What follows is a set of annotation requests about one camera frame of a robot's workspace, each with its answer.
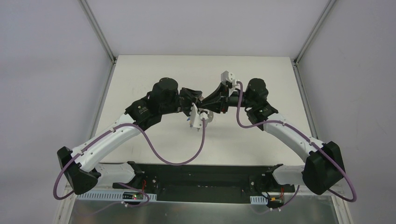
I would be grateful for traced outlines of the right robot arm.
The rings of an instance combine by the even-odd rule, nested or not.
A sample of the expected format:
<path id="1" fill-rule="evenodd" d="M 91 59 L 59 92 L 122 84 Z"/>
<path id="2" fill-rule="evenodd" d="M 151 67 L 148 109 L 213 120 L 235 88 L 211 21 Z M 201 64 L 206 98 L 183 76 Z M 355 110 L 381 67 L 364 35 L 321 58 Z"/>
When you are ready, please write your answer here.
<path id="1" fill-rule="evenodd" d="M 269 91 L 264 80 L 253 78 L 246 88 L 240 81 L 223 81 L 209 96 L 198 101 L 200 109 L 226 113 L 236 107 L 247 114 L 250 125 L 237 123 L 243 128 L 257 127 L 288 146 L 304 163 L 302 166 L 276 165 L 265 173 L 265 185 L 271 191 L 283 185 L 303 185 L 311 192 L 321 195 L 340 181 L 345 167 L 339 146 L 330 141 L 324 143 L 290 124 L 268 101 Z"/>

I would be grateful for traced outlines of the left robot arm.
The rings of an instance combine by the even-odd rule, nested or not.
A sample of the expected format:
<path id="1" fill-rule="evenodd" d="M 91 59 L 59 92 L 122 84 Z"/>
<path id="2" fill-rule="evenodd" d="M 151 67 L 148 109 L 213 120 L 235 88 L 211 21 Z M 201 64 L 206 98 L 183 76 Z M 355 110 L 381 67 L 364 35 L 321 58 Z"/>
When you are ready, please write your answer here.
<path id="1" fill-rule="evenodd" d="M 205 133 L 202 133 L 198 151 L 188 160 L 175 163 L 164 159 L 156 151 L 145 132 L 160 123 L 163 115 L 180 112 L 189 117 L 191 127 L 205 130 L 209 120 L 207 113 L 200 110 L 202 100 L 202 91 L 185 87 L 179 89 L 176 80 L 169 77 L 161 78 L 153 85 L 151 91 L 141 99 L 134 101 L 116 121 L 100 134 L 73 149 L 62 147 L 57 151 L 61 171 L 54 183 L 54 198 L 62 200 L 69 197 L 69 194 L 64 196 L 57 194 L 62 177 L 66 178 L 72 187 L 72 192 L 76 195 L 86 193 L 100 183 L 126 184 L 132 189 L 140 187 L 142 175 L 127 163 L 105 165 L 103 171 L 99 169 L 103 158 L 139 134 L 144 136 L 154 155 L 163 163 L 182 166 L 192 162 L 203 149 Z"/>

